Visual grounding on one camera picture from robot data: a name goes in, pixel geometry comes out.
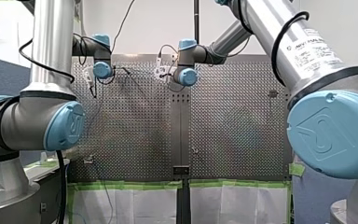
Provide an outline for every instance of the pegboard wall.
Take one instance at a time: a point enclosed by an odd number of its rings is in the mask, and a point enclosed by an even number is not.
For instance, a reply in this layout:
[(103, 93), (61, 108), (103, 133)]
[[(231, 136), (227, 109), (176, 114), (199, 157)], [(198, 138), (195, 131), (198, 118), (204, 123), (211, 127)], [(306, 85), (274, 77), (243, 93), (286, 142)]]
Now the pegboard wall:
[[(242, 55), (225, 65), (203, 65), (197, 86), (180, 93), (154, 79), (155, 57), (115, 55), (117, 67), (131, 73), (118, 69), (112, 83), (98, 84), (97, 99), (81, 77), (92, 61), (82, 66), (74, 60), (74, 91), (87, 118), (71, 162), (71, 182), (173, 180), (178, 161), (190, 165), (191, 178), (288, 176), (291, 150), (283, 141), (287, 97), (268, 57)], [(170, 63), (171, 57), (164, 59)]]
[(288, 178), (288, 95), (266, 56), (243, 55), (223, 66), (202, 66), (191, 98), (192, 178)]

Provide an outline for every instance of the metal pole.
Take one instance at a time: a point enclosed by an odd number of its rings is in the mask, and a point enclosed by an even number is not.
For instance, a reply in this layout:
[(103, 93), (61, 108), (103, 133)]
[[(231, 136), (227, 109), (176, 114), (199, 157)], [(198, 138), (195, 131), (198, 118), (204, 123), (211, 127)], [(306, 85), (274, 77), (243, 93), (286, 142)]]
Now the metal pole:
[[(32, 58), (59, 71), (71, 73), (75, 0), (37, 0), (34, 6)], [(74, 95), (70, 78), (31, 65), (25, 91), (49, 91)]]
[(194, 37), (200, 43), (200, 0), (194, 0)]
[(246, 32), (240, 21), (235, 21), (220, 37), (211, 45), (211, 49), (218, 55), (227, 56), (232, 50), (251, 36)]

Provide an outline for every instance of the white wall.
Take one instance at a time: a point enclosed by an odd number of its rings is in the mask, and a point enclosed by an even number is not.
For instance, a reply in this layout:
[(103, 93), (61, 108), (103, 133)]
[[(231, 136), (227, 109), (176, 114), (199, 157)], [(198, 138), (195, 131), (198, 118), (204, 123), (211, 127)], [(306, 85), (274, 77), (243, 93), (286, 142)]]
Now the white wall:
[(301, 9), (345, 63), (358, 65), (358, 0), (301, 0)]
[[(84, 0), (88, 35), (107, 33), (112, 41), (131, 0)], [(208, 45), (236, 19), (228, 7), (200, 0), (200, 43)], [(164, 44), (177, 46), (194, 38), (193, 0), (137, 0), (117, 40), (115, 53), (157, 53)], [(264, 54), (253, 37), (243, 53)]]
[[(32, 38), (33, 26), (33, 16), (22, 3), (0, 1), (0, 60), (29, 66), (18, 49)], [(31, 48), (24, 52), (30, 54)]]
[[(113, 42), (130, 1), (84, 0), (88, 35), (107, 33)], [(295, 0), (294, 4), (310, 12), (310, 24), (346, 63), (358, 65), (358, 0)], [(212, 43), (235, 20), (227, 7), (200, 0), (201, 44)], [(177, 46), (182, 38), (194, 37), (193, 24), (193, 0), (136, 0), (115, 53), (157, 53), (163, 44)], [(17, 50), (32, 37), (32, 29), (32, 15), (21, 3), (0, 1), (0, 59), (29, 66)], [(264, 50), (252, 38), (243, 53), (264, 54)]]

